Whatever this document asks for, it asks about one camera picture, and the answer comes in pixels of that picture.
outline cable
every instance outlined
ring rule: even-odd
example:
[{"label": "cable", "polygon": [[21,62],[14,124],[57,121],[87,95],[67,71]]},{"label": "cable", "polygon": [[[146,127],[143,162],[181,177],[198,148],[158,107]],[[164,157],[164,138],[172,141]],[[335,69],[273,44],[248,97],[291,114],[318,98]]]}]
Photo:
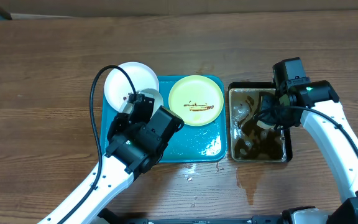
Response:
[{"label": "cable", "polygon": [[315,113],[325,119],[327,119],[329,122],[331,122],[333,125],[335,125],[336,128],[338,128],[342,134],[345,136],[345,138],[349,141],[350,145],[352,146],[353,148],[353,151],[354,153],[356,154],[357,158],[358,158],[358,149],[357,149],[357,146],[356,144],[354,144],[354,141],[352,140],[352,138],[350,137],[350,135],[345,131],[345,129],[343,128],[343,126],[341,124],[339,124],[338,122],[336,122],[335,120],[333,120],[332,118],[330,118],[328,115],[318,111],[318,110],[314,110],[314,109],[311,109],[311,108],[304,108],[302,106],[274,106],[272,108],[269,108],[269,109],[266,109],[266,110],[262,110],[258,113],[256,113],[254,116],[253,116],[253,119],[257,120],[257,121],[262,121],[262,118],[264,116],[266,116],[269,112],[273,112],[273,111],[276,111],[276,110],[282,110],[282,109],[294,109],[294,110],[303,110],[303,111],[309,111],[309,112],[312,112],[312,113]]},{"label": "cable", "polygon": [[101,74],[106,71],[107,69],[110,68],[115,68],[120,70],[125,77],[128,79],[129,84],[131,85],[132,91],[134,92],[134,95],[136,96],[136,90],[135,90],[135,86],[132,83],[131,78],[129,78],[129,75],[120,67],[118,67],[117,65],[108,65],[104,68],[102,68],[98,74],[95,76],[93,83],[92,83],[92,87],[91,87],[91,93],[89,94],[89,115],[91,116],[91,125],[92,125],[92,130],[93,130],[93,136],[94,136],[94,140],[96,141],[96,147],[98,148],[98,157],[99,157],[99,166],[98,166],[98,173],[96,174],[96,178],[94,179],[94,182],[92,184],[92,186],[90,187],[89,191],[87,191],[87,193],[84,195],[84,197],[73,207],[73,209],[71,209],[67,215],[65,215],[60,222],[58,222],[58,224],[62,224],[64,223],[84,202],[85,200],[90,196],[90,194],[92,193],[92,191],[95,189],[95,187],[97,186],[98,182],[99,182],[99,178],[101,175],[101,171],[102,171],[102,149],[100,146],[100,142],[99,142],[99,135],[98,135],[98,130],[96,129],[96,123],[94,121],[94,114],[93,114],[93,95],[94,95],[94,89],[96,87],[96,84],[99,80],[99,77],[101,76]]}]

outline wooden table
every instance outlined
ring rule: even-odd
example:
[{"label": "wooden table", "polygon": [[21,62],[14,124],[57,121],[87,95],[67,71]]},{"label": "wooden table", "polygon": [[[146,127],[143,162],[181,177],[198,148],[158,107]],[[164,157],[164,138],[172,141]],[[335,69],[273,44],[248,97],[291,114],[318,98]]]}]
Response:
[{"label": "wooden table", "polygon": [[[101,67],[135,60],[159,75],[214,74],[227,87],[268,82],[272,65],[291,57],[332,84],[358,136],[358,11],[0,22],[0,222],[39,221],[96,164],[88,94]],[[229,153],[219,163],[160,164],[108,208],[153,219],[336,209],[316,144],[301,128],[291,138],[288,164],[242,164]]]}]

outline blue object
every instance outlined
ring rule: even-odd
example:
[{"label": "blue object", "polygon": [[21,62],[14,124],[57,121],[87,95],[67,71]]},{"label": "blue object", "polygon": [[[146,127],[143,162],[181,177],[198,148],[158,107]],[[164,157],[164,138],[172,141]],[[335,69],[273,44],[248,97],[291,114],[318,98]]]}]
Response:
[{"label": "blue object", "polygon": [[[212,79],[224,93],[223,82],[214,75],[204,75]],[[160,83],[160,93],[162,95],[164,106],[168,106],[168,96],[173,85],[185,75],[158,76]],[[103,153],[109,142],[107,133],[110,124],[117,111],[114,110],[106,98],[103,97],[102,122],[101,122],[101,147]],[[218,161],[226,155],[227,152],[227,126],[225,107],[219,116],[211,123],[203,126],[185,125],[179,132],[175,133],[168,142],[168,147],[160,162],[213,162]]]}]

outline yellow plate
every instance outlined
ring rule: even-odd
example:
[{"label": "yellow plate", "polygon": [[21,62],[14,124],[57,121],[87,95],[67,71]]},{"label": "yellow plate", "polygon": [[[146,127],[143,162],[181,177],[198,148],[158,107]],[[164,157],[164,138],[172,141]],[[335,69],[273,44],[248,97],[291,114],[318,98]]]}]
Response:
[{"label": "yellow plate", "polygon": [[185,124],[201,126],[219,116],[223,108],[223,94],[211,79],[191,75],[174,84],[169,92],[168,104]]}]

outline plate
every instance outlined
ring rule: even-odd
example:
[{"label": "plate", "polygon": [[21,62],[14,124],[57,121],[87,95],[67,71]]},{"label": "plate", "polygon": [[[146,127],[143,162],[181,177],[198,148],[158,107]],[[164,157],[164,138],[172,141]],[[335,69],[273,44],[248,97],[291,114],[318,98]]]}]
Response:
[{"label": "plate", "polygon": [[[156,74],[148,66],[139,62],[126,62],[118,65],[131,78],[136,91],[144,89],[154,89],[158,91],[159,83]],[[116,111],[128,99],[132,88],[121,71],[117,69],[111,70],[104,82],[104,95],[110,106]]]},{"label": "plate", "polygon": [[202,126],[219,116],[223,109],[223,95],[211,79],[190,75],[174,84],[169,92],[168,104],[185,124]]}]

